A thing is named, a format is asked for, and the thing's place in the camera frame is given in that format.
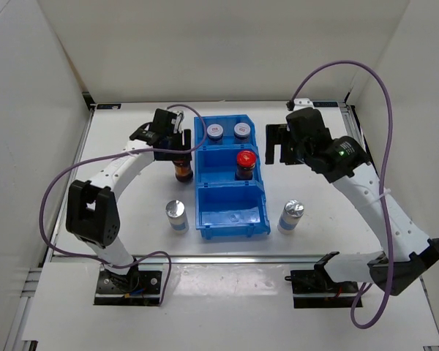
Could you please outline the white-lid dark sauce jar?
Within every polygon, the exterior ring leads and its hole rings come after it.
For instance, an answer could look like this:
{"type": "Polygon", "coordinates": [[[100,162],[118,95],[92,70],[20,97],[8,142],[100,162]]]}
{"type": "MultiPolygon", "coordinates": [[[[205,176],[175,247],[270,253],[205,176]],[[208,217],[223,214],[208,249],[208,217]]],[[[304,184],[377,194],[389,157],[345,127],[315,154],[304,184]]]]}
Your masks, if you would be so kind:
{"type": "Polygon", "coordinates": [[[211,124],[207,127],[206,135],[210,145],[222,144],[224,129],[220,124],[211,124]]]}

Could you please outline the red-lid chili sauce jar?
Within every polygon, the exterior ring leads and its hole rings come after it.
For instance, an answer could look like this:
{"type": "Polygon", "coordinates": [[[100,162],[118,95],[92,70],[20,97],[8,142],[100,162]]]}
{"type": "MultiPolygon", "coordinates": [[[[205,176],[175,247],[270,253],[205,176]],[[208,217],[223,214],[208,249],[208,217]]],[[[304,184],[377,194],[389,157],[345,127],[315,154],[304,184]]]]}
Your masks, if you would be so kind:
{"type": "Polygon", "coordinates": [[[193,179],[191,159],[183,158],[173,161],[175,177],[179,182],[188,183],[193,179]]]}

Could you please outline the blue-label white seasoning bottle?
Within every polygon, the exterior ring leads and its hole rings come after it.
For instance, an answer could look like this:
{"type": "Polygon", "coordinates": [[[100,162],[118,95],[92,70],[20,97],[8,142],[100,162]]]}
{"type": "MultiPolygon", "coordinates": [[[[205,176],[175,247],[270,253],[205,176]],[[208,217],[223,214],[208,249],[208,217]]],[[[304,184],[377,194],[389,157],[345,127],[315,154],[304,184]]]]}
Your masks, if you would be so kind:
{"type": "Polygon", "coordinates": [[[188,218],[185,205],[180,200],[171,200],[165,206],[165,213],[171,228],[177,232],[184,234],[189,229],[188,218]]]}

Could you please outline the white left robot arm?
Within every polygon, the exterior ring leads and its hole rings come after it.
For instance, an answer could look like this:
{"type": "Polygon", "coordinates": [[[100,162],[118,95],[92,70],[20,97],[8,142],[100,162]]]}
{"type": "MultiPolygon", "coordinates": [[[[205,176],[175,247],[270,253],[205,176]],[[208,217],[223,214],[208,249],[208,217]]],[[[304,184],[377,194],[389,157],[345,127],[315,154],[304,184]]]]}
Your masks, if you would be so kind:
{"type": "Polygon", "coordinates": [[[121,156],[114,157],[98,174],[86,181],[71,183],[67,199],[66,229],[86,243],[113,283],[123,293],[136,289],[139,275],[129,266],[134,257],[118,239],[120,230],[118,199],[136,176],[152,162],[172,162],[175,177],[188,182],[191,168],[191,131],[182,129],[182,112],[156,109],[151,122],[138,127],[130,136],[121,156]]]}

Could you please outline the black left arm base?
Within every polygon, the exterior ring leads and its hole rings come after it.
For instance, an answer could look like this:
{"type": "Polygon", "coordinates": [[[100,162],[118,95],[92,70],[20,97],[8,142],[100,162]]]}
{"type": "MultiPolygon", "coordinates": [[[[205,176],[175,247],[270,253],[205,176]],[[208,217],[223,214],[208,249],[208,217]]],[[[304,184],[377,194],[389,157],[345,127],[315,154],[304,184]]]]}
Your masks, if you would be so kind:
{"type": "Polygon", "coordinates": [[[100,269],[94,292],[95,306],[159,306],[162,295],[161,266],[138,265],[127,275],[100,269]]]}

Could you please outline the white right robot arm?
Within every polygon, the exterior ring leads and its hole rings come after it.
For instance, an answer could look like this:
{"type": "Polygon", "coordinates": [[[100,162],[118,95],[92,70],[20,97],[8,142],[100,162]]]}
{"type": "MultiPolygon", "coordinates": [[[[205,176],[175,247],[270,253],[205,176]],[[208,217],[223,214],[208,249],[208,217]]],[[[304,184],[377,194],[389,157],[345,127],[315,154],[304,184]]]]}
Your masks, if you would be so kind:
{"type": "Polygon", "coordinates": [[[343,282],[366,282],[398,296],[439,261],[439,238],[430,238],[403,211],[380,179],[366,151],[350,136],[333,138],[319,110],[289,113],[284,124],[266,126],[266,164],[306,165],[354,206],[380,242],[370,254],[331,252],[313,269],[315,286],[329,293],[343,282]]]}

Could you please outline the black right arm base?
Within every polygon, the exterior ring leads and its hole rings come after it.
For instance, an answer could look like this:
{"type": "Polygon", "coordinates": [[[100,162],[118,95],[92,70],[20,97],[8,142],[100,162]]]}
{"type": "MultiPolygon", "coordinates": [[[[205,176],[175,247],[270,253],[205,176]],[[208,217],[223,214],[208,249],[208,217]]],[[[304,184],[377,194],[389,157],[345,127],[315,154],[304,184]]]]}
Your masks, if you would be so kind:
{"type": "Polygon", "coordinates": [[[359,291],[356,282],[324,282],[313,270],[292,270],[285,281],[291,284],[295,309],[349,309],[359,291]]]}

